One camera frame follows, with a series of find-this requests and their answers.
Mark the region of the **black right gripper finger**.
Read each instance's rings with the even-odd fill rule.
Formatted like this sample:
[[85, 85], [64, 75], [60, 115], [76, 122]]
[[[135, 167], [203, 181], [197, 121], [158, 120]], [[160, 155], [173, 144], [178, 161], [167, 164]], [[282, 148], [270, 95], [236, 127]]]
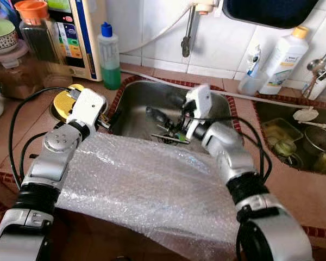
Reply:
[[165, 113], [160, 111], [160, 109], [146, 107], [146, 115], [150, 119], [154, 120], [156, 124], [163, 130], [177, 130], [177, 124], [168, 117]]

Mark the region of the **metal wall tap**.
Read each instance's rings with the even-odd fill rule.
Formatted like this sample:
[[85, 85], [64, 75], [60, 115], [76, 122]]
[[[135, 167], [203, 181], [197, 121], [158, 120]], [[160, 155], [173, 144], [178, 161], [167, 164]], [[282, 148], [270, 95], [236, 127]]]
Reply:
[[216, 7], [218, 7], [218, 0], [190, 0], [189, 17], [187, 21], [187, 30], [182, 39], [182, 55], [187, 58], [190, 56], [193, 42], [193, 26], [195, 19], [200, 15], [208, 15]]

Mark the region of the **sink drain strainer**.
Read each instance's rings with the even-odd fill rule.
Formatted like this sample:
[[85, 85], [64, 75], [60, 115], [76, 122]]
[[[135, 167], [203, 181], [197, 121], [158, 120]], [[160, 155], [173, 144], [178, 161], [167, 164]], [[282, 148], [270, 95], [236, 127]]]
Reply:
[[165, 144], [190, 144], [190, 141], [187, 139], [185, 134], [182, 134], [181, 132], [171, 132], [168, 130], [163, 130], [160, 134], [152, 134], [152, 136], [158, 139], [158, 141], [164, 142]]

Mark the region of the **steel bowl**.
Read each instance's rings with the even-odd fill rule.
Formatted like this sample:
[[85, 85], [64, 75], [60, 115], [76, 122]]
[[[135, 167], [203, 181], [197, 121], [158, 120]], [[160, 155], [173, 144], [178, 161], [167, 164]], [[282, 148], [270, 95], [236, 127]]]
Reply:
[[73, 107], [76, 101], [84, 90], [90, 90], [94, 94], [103, 98], [103, 106], [100, 108], [98, 118], [96, 120], [96, 125], [103, 128], [110, 128], [111, 122], [108, 117], [109, 103], [108, 98], [97, 90], [85, 87], [82, 84], [71, 84], [67, 87], [67, 90], [60, 90], [58, 94], [53, 98], [51, 106], [49, 106], [49, 111], [54, 119], [60, 122], [66, 123], [67, 119], [71, 114], [73, 114]]

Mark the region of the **square glass container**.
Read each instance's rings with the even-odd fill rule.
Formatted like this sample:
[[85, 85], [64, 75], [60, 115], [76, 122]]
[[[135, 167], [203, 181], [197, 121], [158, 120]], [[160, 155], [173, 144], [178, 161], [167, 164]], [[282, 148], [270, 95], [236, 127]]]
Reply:
[[274, 119], [261, 124], [267, 143], [275, 154], [289, 157], [297, 151], [297, 141], [304, 134], [285, 119]]

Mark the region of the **white detergent bottle orange cap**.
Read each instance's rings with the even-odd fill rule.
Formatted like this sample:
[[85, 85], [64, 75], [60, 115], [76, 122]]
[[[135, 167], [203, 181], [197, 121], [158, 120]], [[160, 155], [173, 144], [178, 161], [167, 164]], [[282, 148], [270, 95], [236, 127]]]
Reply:
[[292, 74], [305, 53], [309, 50], [307, 36], [310, 29], [305, 26], [294, 28], [292, 33], [279, 38], [265, 65], [267, 79], [258, 90], [263, 95], [277, 95], [283, 82]]

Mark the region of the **clear container brown contents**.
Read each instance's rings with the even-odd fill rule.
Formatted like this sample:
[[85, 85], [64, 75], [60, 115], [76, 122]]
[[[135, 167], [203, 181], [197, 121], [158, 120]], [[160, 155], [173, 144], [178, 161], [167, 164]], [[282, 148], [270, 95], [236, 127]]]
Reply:
[[46, 63], [29, 52], [20, 59], [0, 63], [0, 82], [4, 97], [23, 100], [44, 88], [68, 87], [73, 79], [49, 71]]

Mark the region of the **green patterned bowl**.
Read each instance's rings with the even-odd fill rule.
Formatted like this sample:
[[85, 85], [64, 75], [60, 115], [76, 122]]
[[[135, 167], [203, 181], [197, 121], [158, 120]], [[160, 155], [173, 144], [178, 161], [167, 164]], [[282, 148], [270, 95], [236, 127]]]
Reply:
[[0, 19], [0, 54], [6, 54], [17, 47], [16, 27], [6, 19]]

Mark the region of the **clear plastic cup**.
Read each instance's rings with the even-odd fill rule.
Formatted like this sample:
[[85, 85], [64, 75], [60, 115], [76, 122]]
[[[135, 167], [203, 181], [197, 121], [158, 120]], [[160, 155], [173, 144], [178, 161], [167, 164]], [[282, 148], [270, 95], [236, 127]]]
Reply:
[[268, 76], [265, 72], [257, 72], [254, 76], [245, 74], [238, 87], [239, 94], [255, 96], [265, 86], [267, 78]]

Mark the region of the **black hanging pan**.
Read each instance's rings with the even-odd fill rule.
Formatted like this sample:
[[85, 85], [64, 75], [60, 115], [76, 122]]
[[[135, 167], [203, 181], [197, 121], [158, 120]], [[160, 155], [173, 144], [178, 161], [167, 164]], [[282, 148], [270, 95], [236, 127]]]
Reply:
[[223, 0], [222, 11], [230, 19], [270, 28], [301, 25], [319, 0]]

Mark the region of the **beige water ionizer appliance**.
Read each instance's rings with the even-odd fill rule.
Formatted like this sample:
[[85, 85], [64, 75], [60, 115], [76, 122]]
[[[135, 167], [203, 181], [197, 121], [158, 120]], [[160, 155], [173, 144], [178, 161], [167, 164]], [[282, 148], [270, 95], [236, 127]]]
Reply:
[[55, 20], [65, 63], [74, 77], [103, 80], [98, 36], [106, 20], [106, 0], [44, 0]]

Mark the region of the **chrome sink faucet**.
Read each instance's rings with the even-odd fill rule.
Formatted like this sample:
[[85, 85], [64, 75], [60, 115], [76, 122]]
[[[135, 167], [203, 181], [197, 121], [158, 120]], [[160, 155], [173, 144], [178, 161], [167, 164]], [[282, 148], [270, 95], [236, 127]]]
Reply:
[[307, 69], [312, 72], [312, 80], [310, 81], [309, 87], [302, 92], [302, 96], [305, 99], [309, 99], [313, 87], [317, 83], [318, 77], [326, 72], [326, 52], [320, 59], [315, 59], [309, 62]]

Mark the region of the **steel pot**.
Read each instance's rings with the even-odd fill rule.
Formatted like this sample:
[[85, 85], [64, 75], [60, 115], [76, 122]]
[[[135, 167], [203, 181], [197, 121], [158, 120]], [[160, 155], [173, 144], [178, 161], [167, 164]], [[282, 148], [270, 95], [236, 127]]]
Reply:
[[305, 127], [302, 148], [309, 154], [326, 153], [326, 129], [312, 125]]

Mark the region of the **clear bubble wrap sheet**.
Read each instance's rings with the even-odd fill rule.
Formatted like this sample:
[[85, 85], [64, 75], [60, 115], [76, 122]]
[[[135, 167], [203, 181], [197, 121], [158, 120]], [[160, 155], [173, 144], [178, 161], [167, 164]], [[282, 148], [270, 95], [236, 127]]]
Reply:
[[239, 223], [207, 153], [98, 133], [79, 144], [61, 209], [130, 228], [192, 261], [234, 261]]

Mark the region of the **green liquid bottle blue cap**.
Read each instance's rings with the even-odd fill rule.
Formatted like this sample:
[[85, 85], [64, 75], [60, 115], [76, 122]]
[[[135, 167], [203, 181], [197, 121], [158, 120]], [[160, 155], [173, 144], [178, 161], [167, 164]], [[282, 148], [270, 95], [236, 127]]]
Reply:
[[97, 43], [104, 87], [117, 90], [121, 85], [119, 39], [111, 24], [103, 22]]

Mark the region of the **pink container lid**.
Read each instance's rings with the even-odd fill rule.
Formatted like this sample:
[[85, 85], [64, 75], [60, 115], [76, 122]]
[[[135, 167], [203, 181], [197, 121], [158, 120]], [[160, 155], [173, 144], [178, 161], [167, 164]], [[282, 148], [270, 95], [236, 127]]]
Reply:
[[7, 52], [6, 54], [0, 54], [0, 63], [20, 59], [24, 55], [28, 54], [29, 51], [30, 49], [29, 47], [27, 47], [26, 43], [23, 40], [19, 40], [17, 42], [16, 48], [13, 49], [11, 52]]

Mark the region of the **small white bottle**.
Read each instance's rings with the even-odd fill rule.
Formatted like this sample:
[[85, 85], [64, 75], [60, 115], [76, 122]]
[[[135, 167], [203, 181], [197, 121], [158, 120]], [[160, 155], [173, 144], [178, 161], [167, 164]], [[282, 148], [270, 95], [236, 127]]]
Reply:
[[256, 72], [259, 70], [261, 52], [262, 52], [261, 45], [257, 45], [249, 53], [249, 55], [248, 55], [247, 76], [255, 77]]

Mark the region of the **clear jar orange lid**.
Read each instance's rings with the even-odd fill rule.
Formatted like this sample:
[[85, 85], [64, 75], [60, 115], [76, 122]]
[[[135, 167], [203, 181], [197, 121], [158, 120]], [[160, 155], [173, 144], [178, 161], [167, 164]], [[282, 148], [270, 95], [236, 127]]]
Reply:
[[54, 21], [48, 13], [48, 3], [42, 0], [22, 0], [14, 4], [21, 23], [24, 41], [34, 57], [49, 63], [63, 64], [63, 54], [55, 42]]

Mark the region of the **steel sink basin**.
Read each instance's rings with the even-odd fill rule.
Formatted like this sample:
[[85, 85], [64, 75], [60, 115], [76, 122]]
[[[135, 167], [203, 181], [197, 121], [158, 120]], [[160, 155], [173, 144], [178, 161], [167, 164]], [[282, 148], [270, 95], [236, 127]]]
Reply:
[[[260, 103], [260, 102], [255, 102], [255, 108], [258, 111], [260, 124], [274, 119], [285, 119], [287, 120], [287, 122], [292, 124], [295, 128], [297, 128], [300, 132], [302, 132], [302, 134], [304, 134], [304, 128], [310, 126], [306, 124], [300, 124], [299, 122], [295, 121], [293, 114], [294, 112], [298, 111], [297, 108], [279, 106], [270, 103]], [[319, 112], [319, 115], [316, 119], [312, 120], [312, 122], [326, 124], [326, 109], [317, 108], [316, 110]], [[316, 172], [313, 171], [312, 166], [315, 163], [317, 157], [319, 157], [319, 155], [309, 154], [307, 151], [305, 151], [305, 149], [302, 148], [303, 141], [304, 141], [304, 137], [302, 137], [302, 139], [297, 141], [296, 144], [297, 151], [295, 152], [295, 154], [289, 157], [282, 157], [280, 155], [275, 154], [275, 152], [272, 149], [270, 149], [270, 147], [269, 149], [285, 165], [291, 166], [294, 169], [298, 169], [300, 171]]]
[[121, 90], [123, 94], [118, 102], [111, 106], [114, 114], [110, 117], [110, 131], [114, 135], [163, 142], [195, 152], [205, 152], [198, 140], [190, 141], [189, 144], [181, 144], [158, 139], [156, 136], [163, 136], [165, 132], [159, 127], [158, 122], [146, 115], [146, 108], [151, 107], [159, 109], [171, 120], [177, 120], [181, 115], [180, 107], [168, 97], [173, 95], [185, 97], [187, 89], [151, 82], [151, 80], [135, 80]]

